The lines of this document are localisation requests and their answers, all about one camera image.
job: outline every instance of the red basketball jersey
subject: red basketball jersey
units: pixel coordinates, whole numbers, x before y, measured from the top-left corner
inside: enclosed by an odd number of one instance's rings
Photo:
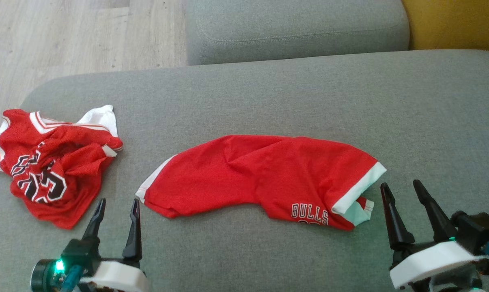
[[[230,135],[171,157],[136,195],[168,218],[252,203],[270,218],[351,230],[370,219],[374,203],[360,195],[385,171],[348,144]]]
[[[111,105],[92,109],[77,124],[9,109],[0,127],[0,172],[13,178],[10,191],[33,216],[70,229],[122,145]]]

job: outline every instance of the wooden floor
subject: wooden floor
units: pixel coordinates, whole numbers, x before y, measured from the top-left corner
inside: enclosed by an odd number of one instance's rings
[[[0,0],[0,124],[57,77],[185,65],[184,0]]]

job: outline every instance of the yellow cushion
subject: yellow cushion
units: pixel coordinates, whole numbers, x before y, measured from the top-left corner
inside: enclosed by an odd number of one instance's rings
[[[489,0],[402,0],[410,49],[489,50]]]

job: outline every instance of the gray upholstery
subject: gray upholstery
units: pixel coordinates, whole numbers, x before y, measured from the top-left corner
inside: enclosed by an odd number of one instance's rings
[[[189,0],[190,65],[408,49],[401,0]]]
[[[137,187],[162,161],[232,133],[352,144],[388,169],[352,232],[270,220],[253,205],[166,219],[142,207],[142,268],[153,291],[392,291],[379,185],[407,227],[432,239],[412,180],[447,214],[489,213],[489,52],[389,52],[81,75],[51,81],[22,107],[77,120],[114,105],[125,142],[105,174],[100,252],[120,256]],[[28,291],[31,268],[80,236],[34,219],[0,175],[0,291]],[[489,291],[489,278],[486,277]]]

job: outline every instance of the glowing light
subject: glowing light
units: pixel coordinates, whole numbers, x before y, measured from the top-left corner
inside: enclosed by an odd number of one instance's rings
[[[55,263],[55,270],[57,272],[64,272],[64,262],[62,262],[62,260],[58,260]]]

